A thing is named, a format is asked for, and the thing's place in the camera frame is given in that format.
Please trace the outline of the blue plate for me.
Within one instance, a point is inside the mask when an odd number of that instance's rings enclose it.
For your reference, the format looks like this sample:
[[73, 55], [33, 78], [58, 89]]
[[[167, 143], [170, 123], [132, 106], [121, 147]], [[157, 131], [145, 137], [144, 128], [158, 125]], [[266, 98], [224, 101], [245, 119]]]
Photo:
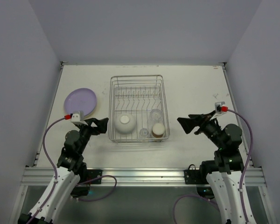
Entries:
[[97, 114], [97, 112], [99, 111], [99, 108], [100, 108], [99, 103], [97, 103], [97, 104], [96, 104], [96, 107], [93, 109], [93, 111], [92, 111], [91, 113], [85, 115], [84, 117], [85, 117], [85, 118], [91, 118], [91, 117], [93, 117], [95, 114]]

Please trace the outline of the purple plate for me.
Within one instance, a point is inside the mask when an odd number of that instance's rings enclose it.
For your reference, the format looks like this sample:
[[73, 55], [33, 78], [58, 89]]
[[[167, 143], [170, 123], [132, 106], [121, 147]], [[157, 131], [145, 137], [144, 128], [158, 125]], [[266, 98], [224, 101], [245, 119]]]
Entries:
[[63, 108], [67, 114], [82, 111], [84, 116], [94, 112], [97, 106], [97, 96], [89, 88], [79, 88], [72, 91], [65, 99]]

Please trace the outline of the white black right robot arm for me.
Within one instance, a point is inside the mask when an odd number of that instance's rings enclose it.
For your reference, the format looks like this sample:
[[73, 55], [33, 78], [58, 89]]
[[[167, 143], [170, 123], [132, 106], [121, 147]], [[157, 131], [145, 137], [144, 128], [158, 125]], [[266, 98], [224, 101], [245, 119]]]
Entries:
[[205, 134], [217, 146], [214, 160], [203, 161], [199, 167], [201, 181], [206, 181], [213, 192], [223, 224], [254, 224], [256, 220], [250, 206], [243, 162], [239, 146], [242, 144], [242, 129], [235, 124], [221, 128], [214, 115], [190, 114], [178, 118], [186, 134], [195, 127], [195, 135]]

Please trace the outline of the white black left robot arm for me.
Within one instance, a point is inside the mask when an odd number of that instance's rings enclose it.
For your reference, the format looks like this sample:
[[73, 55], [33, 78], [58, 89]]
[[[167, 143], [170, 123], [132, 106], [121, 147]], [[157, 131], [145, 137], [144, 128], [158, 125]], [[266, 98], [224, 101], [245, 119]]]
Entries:
[[54, 124], [63, 120], [70, 120], [77, 130], [66, 133], [61, 155], [56, 164], [49, 157], [48, 151], [43, 150], [54, 173], [35, 206], [28, 214], [19, 216], [17, 221], [19, 224], [53, 224], [56, 221], [73, 189], [85, 179], [87, 165], [83, 161], [83, 152], [91, 136], [105, 134], [109, 121], [108, 118], [82, 120], [75, 113], [65, 115], [54, 121]]

